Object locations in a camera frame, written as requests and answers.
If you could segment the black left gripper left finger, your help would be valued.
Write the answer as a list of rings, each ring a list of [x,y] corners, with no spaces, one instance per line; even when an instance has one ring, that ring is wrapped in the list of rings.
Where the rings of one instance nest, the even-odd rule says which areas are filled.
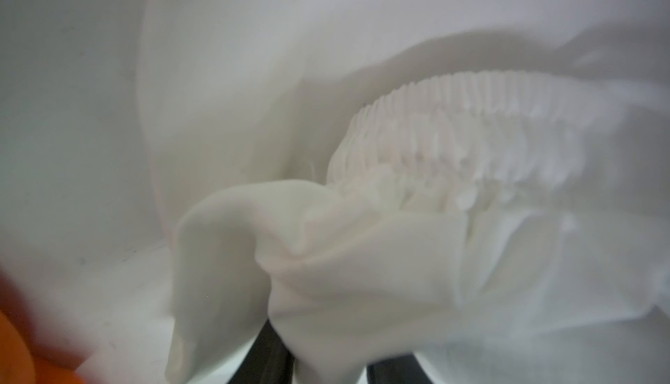
[[[228,384],[292,384],[294,361],[267,320]]]

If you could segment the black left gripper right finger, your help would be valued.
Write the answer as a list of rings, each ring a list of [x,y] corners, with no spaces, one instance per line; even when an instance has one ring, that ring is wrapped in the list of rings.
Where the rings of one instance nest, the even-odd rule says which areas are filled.
[[[386,359],[366,368],[368,384],[432,384],[413,354]]]

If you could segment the white shorts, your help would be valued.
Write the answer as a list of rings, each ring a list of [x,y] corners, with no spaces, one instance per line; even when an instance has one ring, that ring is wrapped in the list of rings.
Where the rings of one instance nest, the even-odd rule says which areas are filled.
[[[669,0],[148,0],[171,383],[669,380]]]

